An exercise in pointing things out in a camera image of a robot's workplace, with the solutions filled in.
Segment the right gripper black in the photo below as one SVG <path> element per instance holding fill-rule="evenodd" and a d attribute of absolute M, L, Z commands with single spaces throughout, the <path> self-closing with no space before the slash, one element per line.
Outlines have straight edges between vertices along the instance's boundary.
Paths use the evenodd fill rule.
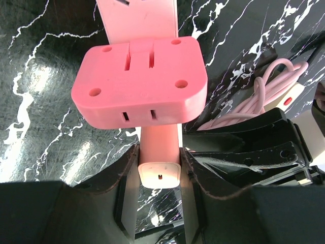
<path fill-rule="evenodd" d="M 302 150 L 292 142 L 249 152 L 193 152 L 203 166 L 226 181 L 247 185 L 324 186 L 324 116 L 307 110 L 292 119 Z"/>

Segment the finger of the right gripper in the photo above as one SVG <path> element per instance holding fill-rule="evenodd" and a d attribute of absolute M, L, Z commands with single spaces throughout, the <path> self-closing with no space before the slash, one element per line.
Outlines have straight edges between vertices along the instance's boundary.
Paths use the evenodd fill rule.
<path fill-rule="evenodd" d="M 183 134 L 183 147 L 196 152 L 243 153 L 283 144 L 289 121 L 263 124 L 244 122 L 229 127 Z"/>

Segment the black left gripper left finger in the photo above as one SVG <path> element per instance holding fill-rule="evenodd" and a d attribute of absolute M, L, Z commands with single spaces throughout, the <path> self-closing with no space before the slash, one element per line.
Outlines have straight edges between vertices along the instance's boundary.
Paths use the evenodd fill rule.
<path fill-rule="evenodd" d="M 1 243 L 133 243 L 139 146 L 71 187 L 62 181 L 1 184 Z"/>

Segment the cream power strip red sockets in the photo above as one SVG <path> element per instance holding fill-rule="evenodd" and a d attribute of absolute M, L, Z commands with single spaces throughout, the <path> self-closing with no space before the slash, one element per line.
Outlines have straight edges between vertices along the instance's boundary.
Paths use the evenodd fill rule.
<path fill-rule="evenodd" d="M 295 103 L 305 87 L 294 84 L 286 93 L 264 107 L 269 111 L 275 107 L 286 112 Z M 291 120 L 297 124 L 312 156 L 311 165 L 324 169 L 324 115 L 316 108 L 311 108 Z"/>

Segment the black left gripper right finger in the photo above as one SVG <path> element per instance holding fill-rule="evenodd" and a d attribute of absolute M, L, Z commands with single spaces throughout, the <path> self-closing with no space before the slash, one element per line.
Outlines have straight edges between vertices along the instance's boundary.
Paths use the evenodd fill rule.
<path fill-rule="evenodd" d="M 180 151 L 187 243 L 324 243 L 324 187 L 238 188 Z"/>

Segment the pink white plug adapter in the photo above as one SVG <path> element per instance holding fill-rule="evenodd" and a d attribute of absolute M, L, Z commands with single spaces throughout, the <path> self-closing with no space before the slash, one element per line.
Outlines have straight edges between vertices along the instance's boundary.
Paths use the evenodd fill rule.
<path fill-rule="evenodd" d="M 182 124 L 203 111 L 207 84 L 196 39 L 139 39 L 90 48 L 71 97 L 97 129 Z"/>

